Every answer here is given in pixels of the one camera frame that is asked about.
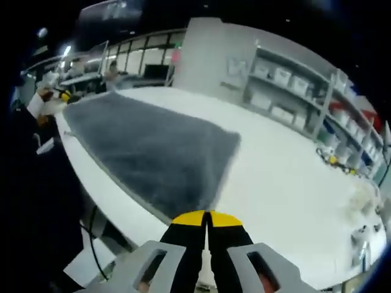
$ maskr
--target white tabletop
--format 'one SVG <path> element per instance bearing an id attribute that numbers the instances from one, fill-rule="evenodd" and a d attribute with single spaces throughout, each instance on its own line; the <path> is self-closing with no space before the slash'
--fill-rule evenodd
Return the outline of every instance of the white tabletop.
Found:
<path id="1" fill-rule="evenodd" d="M 346 205 L 355 194 L 373 191 L 358 177 L 324 165 L 312 141 L 208 96 L 161 87 L 120 93 L 240 133 L 240 147 L 221 184 L 216 210 L 239 218 L 254 242 L 268 244 L 296 264 L 309 285 L 324 289 L 360 272 L 359 267 L 350 269 L 350 234 L 380 219 L 374 214 L 352 216 Z M 165 224 L 124 193 L 76 138 L 64 135 L 69 127 L 62 113 L 56 120 L 77 176 L 106 217 L 136 245 L 159 240 Z M 371 235 L 371 263 L 385 245 L 384 230 Z"/>

